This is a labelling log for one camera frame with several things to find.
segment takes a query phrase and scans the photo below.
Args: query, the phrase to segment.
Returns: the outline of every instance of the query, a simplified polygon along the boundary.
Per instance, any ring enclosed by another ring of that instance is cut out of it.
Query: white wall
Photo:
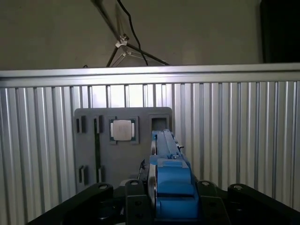
[[[259,0],[122,2],[143,50],[172,65],[262,61]],[[116,22],[115,0],[104,5]],[[127,17],[121,18],[135,44]],[[4,0],[0,28],[0,69],[104,67],[116,42],[89,0]]]

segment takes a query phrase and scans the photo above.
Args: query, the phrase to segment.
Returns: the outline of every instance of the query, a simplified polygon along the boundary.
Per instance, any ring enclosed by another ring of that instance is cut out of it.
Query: cable
[[[128,16],[131,31],[132,31],[133,36],[135,37],[136,42],[137,42],[137,44],[138,44],[138,46],[139,46],[139,52],[141,53],[142,58],[144,59],[146,65],[148,65],[148,62],[147,62],[147,60],[146,60],[146,58],[145,58],[145,56],[144,56],[144,54],[143,54],[143,52],[142,52],[142,50],[141,50],[141,43],[140,43],[139,39],[137,38],[137,36],[136,36],[136,34],[135,34],[135,30],[133,29],[132,20],[131,20],[131,15],[130,15],[130,13],[125,9],[125,7],[123,6],[121,0],[117,0],[117,2],[118,2],[118,4],[121,6],[121,8],[123,9],[123,11],[124,11],[124,12],[127,14],[127,16]]]

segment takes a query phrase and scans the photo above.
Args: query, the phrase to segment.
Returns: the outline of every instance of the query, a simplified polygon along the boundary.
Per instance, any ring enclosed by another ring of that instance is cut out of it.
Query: corrugated metal wall
[[[77,108],[172,108],[195,175],[245,183],[300,210],[300,82],[1,88],[0,222],[24,224],[75,194]]]

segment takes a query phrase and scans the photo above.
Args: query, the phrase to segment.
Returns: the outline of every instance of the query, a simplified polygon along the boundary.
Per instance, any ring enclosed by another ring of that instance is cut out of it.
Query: bolt
[[[99,189],[106,189],[107,188],[107,185],[106,184],[103,184],[103,185],[100,185],[99,186]]]
[[[238,191],[241,191],[243,189],[240,185],[236,185],[233,188],[237,189]]]
[[[130,184],[131,184],[131,185],[137,185],[138,183],[139,183],[139,182],[137,182],[137,181],[134,180],[134,181],[132,181]]]
[[[202,182],[202,184],[203,184],[204,186],[208,186],[208,185],[209,185],[209,182],[204,181],[204,182]]]

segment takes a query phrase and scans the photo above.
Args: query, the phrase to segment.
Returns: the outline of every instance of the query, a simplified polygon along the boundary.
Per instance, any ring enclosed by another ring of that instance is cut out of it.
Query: metal panel
[[[300,210],[300,65],[0,72],[1,224],[75,194],[77,108],[162,107],[194,174]]]

